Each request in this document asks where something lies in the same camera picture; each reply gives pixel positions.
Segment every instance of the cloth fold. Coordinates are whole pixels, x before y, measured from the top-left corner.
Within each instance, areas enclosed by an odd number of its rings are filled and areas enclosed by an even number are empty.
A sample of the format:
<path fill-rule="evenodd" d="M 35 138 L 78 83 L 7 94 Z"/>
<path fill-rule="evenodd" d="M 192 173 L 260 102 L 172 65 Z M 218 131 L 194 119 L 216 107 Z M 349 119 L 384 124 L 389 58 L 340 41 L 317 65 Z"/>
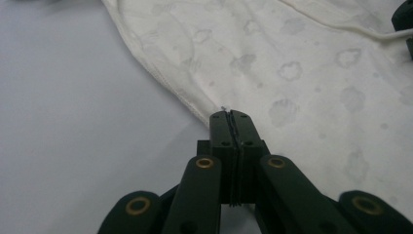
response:
<path fill-rule="evenodd" d="M 249 114 L 327 196 L 373 193 L 413 219 L 411 30 L 402 1 L 103 0 L 136 59 L 207 124 Z"/>

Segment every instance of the screw hole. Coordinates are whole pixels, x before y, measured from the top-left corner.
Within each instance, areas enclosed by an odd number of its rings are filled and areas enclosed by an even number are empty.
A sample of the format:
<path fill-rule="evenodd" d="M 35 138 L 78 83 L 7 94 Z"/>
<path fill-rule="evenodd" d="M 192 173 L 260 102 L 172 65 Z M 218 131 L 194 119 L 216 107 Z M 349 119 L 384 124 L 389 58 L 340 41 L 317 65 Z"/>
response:
<path fill-rule="evenodd" d="M 125 210 L 128 215 L 142 215 L 148 211 L 150 206 L 151 201 L 149 199 L 145 197 L 137 197 L 127 203 Z"/>
<path fill-rule="evenodd" d="M 213 161 L 208 158 L 202 158 L 202 159 L 198 159 L 196 164 L 199 168 L 208 169 L 213 166 Z"/>
<path fill-rule="evenodd" d="M 352 199 L 352 202 L 357 209 L 366 214 L 381 215 L 383 213 L 382 207 L 369 198 L 356 196 Z"/>
<path fill-rule="evenodd" d="M 337 226 L 329 221 L 325 221 L 319 224 L 319 229 L 321 229 L 322 232 L 327 233 L 327 234 L 334 234 L 337 233 Z"/>
<path fill-rule="evenodd" d="M 273 168 L 283 168 L 285 167 L 285 161 L 281 158 L 271 158 L 268 160 L 268 165 L 270 165 Z"/>
<path fill-rule="evenodd" d="M 198 231 L 198 225 L 194 221 L 186 221 L 180 225 L 180 232 L 182 234 L 193 234 Z"/>

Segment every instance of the white cloth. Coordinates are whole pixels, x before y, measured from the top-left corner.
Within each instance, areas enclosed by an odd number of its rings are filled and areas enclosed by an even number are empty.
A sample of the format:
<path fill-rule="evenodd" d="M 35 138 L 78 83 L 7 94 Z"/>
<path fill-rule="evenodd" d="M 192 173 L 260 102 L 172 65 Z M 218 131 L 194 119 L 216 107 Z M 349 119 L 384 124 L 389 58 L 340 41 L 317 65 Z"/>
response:
<path fill-rule="evenodd" d="M 202 121 L 245 112 L 325 195 L 363 190 L 413 219 L 413 33 L 391 25 L 402 0 L 103 2 Z"/>

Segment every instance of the gray surface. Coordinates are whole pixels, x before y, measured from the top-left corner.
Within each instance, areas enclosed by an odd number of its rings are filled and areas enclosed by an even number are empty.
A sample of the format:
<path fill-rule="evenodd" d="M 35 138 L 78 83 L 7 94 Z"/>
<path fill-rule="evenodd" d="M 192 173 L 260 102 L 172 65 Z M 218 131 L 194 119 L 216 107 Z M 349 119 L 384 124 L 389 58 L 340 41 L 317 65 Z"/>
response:
<path fill-rule="evenodd" d="M 100 1 L 1 1 L 0 21 L 0 233 L 95 233 L 122 196 L 180 181 L 207 128 Z M 221 233 L 246 216 L 224 210 Z"/>

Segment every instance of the black object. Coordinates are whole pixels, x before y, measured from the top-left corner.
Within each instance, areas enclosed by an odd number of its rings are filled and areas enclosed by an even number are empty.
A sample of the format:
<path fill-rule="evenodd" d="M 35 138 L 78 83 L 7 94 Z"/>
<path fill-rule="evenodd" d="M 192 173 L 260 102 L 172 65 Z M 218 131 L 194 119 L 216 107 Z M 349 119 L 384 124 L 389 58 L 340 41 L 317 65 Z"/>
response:
<path fill-rule="evenodd" d="M 392 16 L 394 30 L 406 30 L 413 28 L 413 0 L 407 0 L 395 10 Z M 413 59 L 413 38 L 406 41 L 410 57 Z"/>
<path fill-rule="evenodd" d="M 413 233 L 409 220 L 371 194 L 323 196 L 293 162 L 270 154 L 246 114 L 217 112 L 209 124 L 210 140 L 198 141 L 179 185 L 161 197 L 125 196 L 98 234 L 216 234 L 221 204 L 255 204 L 264 234 Z"/>
<path fill-rule="evenodd" d="M 409 49 L 409 52 L 410 52 L 410 56 L 413 59 L 413 37 L 407 39 L 406 43 L 407 43 L 407 49 Z"/>

